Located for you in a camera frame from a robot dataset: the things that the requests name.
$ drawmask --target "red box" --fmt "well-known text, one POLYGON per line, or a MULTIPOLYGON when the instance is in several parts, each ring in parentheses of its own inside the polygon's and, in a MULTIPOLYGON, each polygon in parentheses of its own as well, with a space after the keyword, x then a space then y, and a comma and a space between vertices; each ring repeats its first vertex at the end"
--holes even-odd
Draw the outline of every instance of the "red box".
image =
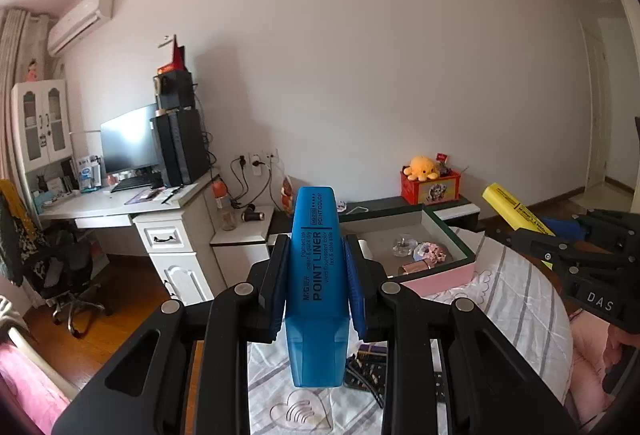
POLYGON ((435 180, 418 182, 409 180, 406 175, 400 172, 401 192, 404 199, 413 204, 439 204, 457 200, 460 196, 460 173, 451 170, 451 174, 435 180))

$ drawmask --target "blue highlighter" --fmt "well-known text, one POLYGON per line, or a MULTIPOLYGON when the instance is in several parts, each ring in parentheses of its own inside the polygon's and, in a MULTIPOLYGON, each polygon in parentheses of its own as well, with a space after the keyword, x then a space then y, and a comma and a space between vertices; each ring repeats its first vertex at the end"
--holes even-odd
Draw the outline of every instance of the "blue highlighter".
POLYGON ((349 342, 347 271, 334 190, 298 190, 285 327, 293 384, 340 386, 349 342))

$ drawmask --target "pink pillow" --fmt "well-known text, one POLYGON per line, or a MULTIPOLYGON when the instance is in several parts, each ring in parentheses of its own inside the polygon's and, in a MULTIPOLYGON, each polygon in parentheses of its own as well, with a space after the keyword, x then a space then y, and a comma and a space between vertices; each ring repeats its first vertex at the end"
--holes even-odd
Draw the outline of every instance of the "pink pillow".
POLYGON ((49 377, 15 346, 0 344, 0 375, 24 412, 45 435, 69 404, 49 377))

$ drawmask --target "keyboard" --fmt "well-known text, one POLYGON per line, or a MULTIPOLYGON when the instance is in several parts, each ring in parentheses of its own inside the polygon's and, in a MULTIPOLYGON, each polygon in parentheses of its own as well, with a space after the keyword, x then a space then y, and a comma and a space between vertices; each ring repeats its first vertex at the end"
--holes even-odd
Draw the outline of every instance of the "keyboard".
POLYGON ((154 186, 158 183, 162 185, 162 180, 159 177, 139 175, 137 177, 131 177, 129 179, 121 180, 113 187, 111 193, 113 193, 114 191, 123 191, 133 188, 143 188, 145 186, 154 186))

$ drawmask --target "pen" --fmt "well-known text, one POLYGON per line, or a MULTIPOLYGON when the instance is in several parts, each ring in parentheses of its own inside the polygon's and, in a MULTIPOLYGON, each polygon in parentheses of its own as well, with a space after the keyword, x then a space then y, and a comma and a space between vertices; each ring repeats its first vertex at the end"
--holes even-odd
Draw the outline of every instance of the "pen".
POLYGON ((181 184, 180 186, 178 186, 175 190, 173 190, 171 193, 169 193, 169 196, 167 196, 167 198, 165 198, 162 202, 160 202, 161 204, 166 204, 169 199, 175 195, 175 193, 177 193, 178 191, 180 191, 182 188, 184 187, 184 184, 181 184))

